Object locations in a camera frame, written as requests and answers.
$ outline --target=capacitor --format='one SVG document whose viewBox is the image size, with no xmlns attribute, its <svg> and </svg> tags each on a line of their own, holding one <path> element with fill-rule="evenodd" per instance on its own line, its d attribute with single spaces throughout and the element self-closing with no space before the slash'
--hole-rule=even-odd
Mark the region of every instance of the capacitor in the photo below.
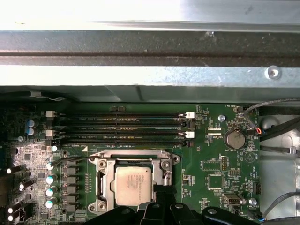
<svg viewBox="0 0 300 225">
<path fill-rule="evenodd" d="M 20 188 L 20 190 L 25 190 L 26 188 L 30 187 L 31 185 L 33 185 L 33 181 L 28 180 L 28 181 L 20 184 L 19 188 Z"/>
<path fill-rule="evenodd" d="M 47 164 L 46 164 L 46 168 L 47 168 L 48 170 L 52 170 L 54 167 L 51 166 L 51 163 L 47 163 Z"/>
<path fill-rule="evenodd" d="M 56 152 L 58 150 L 58 147 L 56 145 L 51 146 L 51 151 Z"/>
<path fill-rule="evenodd" d="M 17 203 L 16 205 L 13 205 L 12 207 L 8 208 L 8 213 L 13 213 L 16 212 L 17 210 L 19 210 L 19 208 L 21 207 L 21 203 Z"/>
<path fill-rule="evenodd" d="M 9 215 L 7 219 L 11 222 L 11 221 L 14 221 L 15 219 L 17 219 L 19 216 L 20 216 L 20 212 L 17 211 L 17 212 L 14 212 L 13 214 Z"/>
<path fill-rule="evenodd" d="M 58 176 L 56 174 L 51 174 L 49 177 L 46 178 L 47 184 L 52 184 L 53 182 L 57 181 Z"/>
<path fill-rule="evenodd" d="M 27 121 L 27 126 L 29 128 L 37 127 L 38 126 L 38 121 L 37 120 L 28 120 Z"/>
<path fill-rule="evenodd" d="M 46 196 L 52 197 L 55 193 L 57 193 L 58 188 L 55 186 L 50 187 L 48 190 L 46 190 Z"/>
<path fill-rule="evenodd" d="M 250 198 L 249 199 L 249 204 L 252 206 L 256 206 L 257 205 L 257 200 L 255 198 Z"/>
<path fill-rule="evenodd" d="M 57 198 L 52 197 L 45 203 L 46 208 L 51 209 L 57 203 Z"/>
<path fill-rule="evenodd" d="M 22 170 L 22 168 L 18 165 L 18 166 L 14 166 L 14 167 L 8 168 L 8 169 L 6 170 L 6 172 L 7 172 L 8 174 L 12 174 L 12 173 L 19 172 L 19 171 L 21 171 L 21 170 Z"/>
<path fill-rule="evenodd" d="M 38 134 L 38 129 L 36 128 L 28 128 L 27 132 L 26 132 L 29 136 L 32 135 L 37 135 Z"/>
</svg>

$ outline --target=green circuit board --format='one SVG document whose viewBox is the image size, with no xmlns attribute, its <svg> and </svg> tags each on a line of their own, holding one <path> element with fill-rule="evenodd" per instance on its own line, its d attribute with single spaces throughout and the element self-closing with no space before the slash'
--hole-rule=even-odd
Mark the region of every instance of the green circuit board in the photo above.
<svg viewBox="0 0 300 225">
<path fill-rule="evenodd" d="M 62 164 L 51 171 L 46 169 L 46 164 L 64 157 L 89 156 L 103 150 L 147 150 L 164 149 L 180 156 L 180 163 L 172 168 L 172 184 L 177 189 L 176 199 L 179 203 L 187 204 L 190 208 L 201 212 L 208 206 L 217 206 L 248 218 L 247 209 L 259 208 L 260 178 L 259 178 L 259 138 L 250 124 L 244 119 L 242 105 L 218 105 L 218 104 L 115 104 L 115 103 L 84 103 L 84 104 L 46 104 L 32 107 L 30 111 L 13 110 L 5 111 L 7 116 L 13 119 L 7 120 L 7 126 L 11 127 L 8 134 L 7 149 L 18 149 L 18 153 L 12 155 L 15 165 L 25 165 L 26 169 L 19 172 L 15 179 L 15 186 L 20 181 L 35 180 L 31 188 L 20 192 L 16 190 L 10 195 L 10 205 L 22 200 L 34 203 L 34 213 L 27 224 L 56 224 L 60 221 L 84 222 L 94 218 L 95 215 L 88 210 L 88 205 L 95 201 L 97 171 L 94 164 L 87 160 L 76 164 L 78 176 L 78 199 L 76 211 L 69 212 L 63 206 L 63 173 L 68 167 Z M 194 117 L 189 120 L 192 127 L 182 128 L 181 132 L 192 131 L 194 137 L 189 140 L 192 144 L 177 145 L 172 142 L 178 137 L 158 135 L 157 140 L 162 144 L 149 143 L 147 137 L 134 136 L 131 144 L 112 145 L 107 143 L 89 143 L 84 140 L 104 138 L 103 136 L 84 136 L 81 142 L 62 142 L 57 151 L 51 151 L 51 147 L 45 144 L 47 123 L 46 111 L 55 111 L 62 115 L 73 113 L 147 113 L 161 114 L 151 117 L 149 128 L 155 130 L 155 125 L 163 124 L 166 118 L 164 113 L 194 112 Z M 258 122 L 258 111 L 252 111 L 250 117 Z M 26 135 L 27 121 L 39 121 L 39 132 L 36 135 Z M 134 116 L 127 122 L 136 121 Z M 93 124 L 99 123 L 95 119 L 80 119 L 80 123 L 86 123 L 93 130 Z M 126 129 L 135 130 L 135 125 L 128 125 Z M 168 128 L 165 131 L 175 131 L 177 128 Z M 51 208 L 45 207 L 49 197 L 45 191 L 52 185 L 45 182 L 45 177 L 57 174 L 58 180 L 52 185 L 58 186 L 59 191 L 54 195 L 58 202 Z M 257 204 L 249 203 L 250 199 L 257 200 Z"/>
</svg>

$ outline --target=silver screw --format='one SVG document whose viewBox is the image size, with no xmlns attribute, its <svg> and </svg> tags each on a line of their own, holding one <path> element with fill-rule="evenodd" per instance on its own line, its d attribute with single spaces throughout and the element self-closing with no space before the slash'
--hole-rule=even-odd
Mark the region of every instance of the silver screw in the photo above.
<svg viewBox="0 0 300 225">
<path fill-rule="evenodd" d="M 104 202 L 100 203 L 99 208 L 104 210 L 106 208 L 106 204 Z"/>
<path fill-rule="evenodd" d="M 19 137 L 18 137 L 18 142 L 23 142 L 23 141 L 24 141 L 24 137 L 19 136 Z"/>
<path fill-rule="evenodd" d="M 164 161 L 162 163 L 162 166 L 165 167 L 165 168 L 168 168 L 169 167 L 169 163 L 167 161 Z"/>
<path fill-rule="evenodd" d="M 106 167 L 106 162 L 105 161 L 100 161 L 99 162 L 99 167 L 100 168 L 105 168 Z"/>
<path fill-rule="evenodd" d="M 210 213 L 210 214 L 216 214 L 216 213 L 217 213 L 217 211 L 214 210 L 214 209 L 209 209 L 209 210 L 207 210 L 207 211 L 208 211 L 208 213 Z"/>
<path fill-rule="evenodd" d="M 220 121 L 220 122 L 224 122 L 226 120 L 226 117 L 224 115 L 219 115 L 217 117 L 217 119 Z"/>
<path fill-rule="evenodd" d="M 182 209 L 182 208 L 183 208 L 183 205 L 181 205 L 181 204 L 176 204 L 175 207 L 176 207 L 177 209 Z"/>
<path fill-rule="evenodd" d="M 277 66 L 270 66 L 264 71 L 264 75 L 268 79 L 277 80 L 281 77 L 280 68 Z"/>
<path fill-rule="evenodd" d="M 257 205 L 257 200 L 255 198 L 250 198 L 249 199 L 249 204 L 252 206 L 256 206 Z"/>
</svg>

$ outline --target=screw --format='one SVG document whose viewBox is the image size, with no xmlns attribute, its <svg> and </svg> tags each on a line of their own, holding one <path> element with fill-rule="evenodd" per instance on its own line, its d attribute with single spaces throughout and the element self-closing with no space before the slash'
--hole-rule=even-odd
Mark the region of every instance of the screw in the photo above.
<svg viewBox="0 0 300 225">
<path fill-rule="evenodd" d="M 100 161 L 100 162 L 99 162 L 99 166 L 100 166 L 101 168 L 106 167 L 106 162 L 105 162 L 105 161 Z"/>
<path fill-rule="evenodd" d="M 156 203 L 156 204 L 154 204 L 152 207 L 155 208 L 155 209 L 157 209 L 157 208 L 160 207 L 160 205 Z"/>
<path fill-rule="evenodd" d="M 207 210 L 207 211 L 208 211 L 208 213 L 210 213 L 210 214 L 216 214 L 216 213 L 217 213 L 217 211 L 214 210 L 214 209 L 209 209 L 209 210 Z"/>
<path fill-rule="evenodd" d="M 226 120 L 226 117 L 224 115 L 219 115 L 217 117 L 217 119 L 220 121 L 220 122 L 224 122 Z"/>
<path fill-rule="evenodd" d="M 176 204 L 175 207 L 176 207 L 177 209 L 182 209 L 182 208 L 183 208 L 183 205 L 181 205 L 181 204 Z"/>
<path fill-rule="evenodd" d="M 270 66 L 264 71 L 268 79 L 277 80 L 281 77 L 280 68 L 277 66 Z"/>
<path fill-rule="evenodd" d="M 250 198 L 249 199 L 249 204 L 252 206 L 256 206 L 257 205 L 257 200 L 255 198 Z"/>
<path fill-rule="evenodd" d="M 19 136 L 19 137 L 18 137 L 18 142 L 23 142 L 23 141 L 24 141 L 24 137 Z"/>
<path fill-rule="evenodd" d="M 129 209 L 124 209 L 121 213 L 122 214 L 127 214 L 127 213 L 130 213 L 130 210 Z"/>
<path fill-rule="evenodd" d="M 103 203 L 103 202 L 100 203 L 100 204 L 99 204 L 99 208 L 102 209 L 102 210 L 104 210 L 104 209 L 106 208 L 106 204 Z"/>
<path fill-rule="evenodd" d="M 168 168 L 168 167 L 169 167 L 169 163 L 168 163 L 167 161 L 164 161 L 164 162 L 162 163 L 162 167 Z"/>
</svg>

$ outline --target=black cable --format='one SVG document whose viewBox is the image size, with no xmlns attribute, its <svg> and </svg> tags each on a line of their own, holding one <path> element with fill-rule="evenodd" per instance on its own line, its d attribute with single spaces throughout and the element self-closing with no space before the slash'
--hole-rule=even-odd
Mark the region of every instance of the black cable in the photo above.
<svg viewBox="0 0 300 225">
<path fill-rule="evenodd" d="M 259 109 L 259 116 L 272 116 L 272 115 L 300 115 L 300 108 L 271 106 L 271 107 L 261 107 Z"/>
<path fill-rule="evenodd" d="M 262 102 L 255 104 L 251 107 L 249 107 L 245 112 L 244 112 L 244 118 L 258 131 L 259 134 L 261 134 L 261 129 L 249 118 L 248 113 L 252 111 L 253 109 L 266 106 L 266 105 L 271 105 L 271 104 L 276 104 L 276 103 L 282 103 L 282 102 L 292 102 L 292 101 L 300 101 L 300 97 L 289 97 L 289 98 L 282 98 L 278 100 L 273 100 L 273 101 L 268 101 L 268 102 Z"/>
<path fill-rule="evenodd" d="M 277 206 L 279 203 L 281 203 L 282 201 L 284 201 L 285 199 L 288 199 L 290 197 L 296 196 L 296 195 L 300 195 L 300 192 L 289 192 L 286 193 L 282 196 L 280 196 L 279 198 L 277 198 L 267 209 L 266 211 L 262 214 L 263 218 L 266 218 L 268 213 L 271 212 L 271 210 Z"/>
<path fill-rule="evenodd" d="M 283 218 L 277 218 L 277 219 L 270 219 L 263 223 L 262 225 L 271 225 L 271 224 L 289 224 L 289 225 L 299 225 L 300 224 L 300 217 L 283 217 Z"/>
<path fill-rule="evenodd" d="M 290 153 L 289 148 L 280 148 L 280 147 L 268 147 L 268 146 L 260 146 L 260 151 L 268 151 L 268 152 L 276 152 L 276 153 Z"/>
<path fill-rule="evenodd" d="M 271 127 L 267 130 L 265 130 L 265 135 L 260 137 L 260 141 L 265 141 L 268 139 L 271 139 L 273 137 L 277 137 L 279 135 L 283 135 L 291 130 L 294 130 L 296 128 L 300 127 L 300 117 L 297 117 L 295 119 L 289 120 L 285 123 L 282 123 L 278 126 Z"/>
<path fill-rule="evenodd" d="M 61 158 L 57 161 L 53 161 L 50 163 L 51 166 L 58 166 L 60 163 L 65 162 L 65 161 L 71 161 L 71 162 L 78 162 L 78 161 L 83 161 L 85 159 L 90 159 L 90 158 L 100 158 L 100 156 L 86 156 L 86 157 L 68 157 L 68 158 Z"/>
</svg>

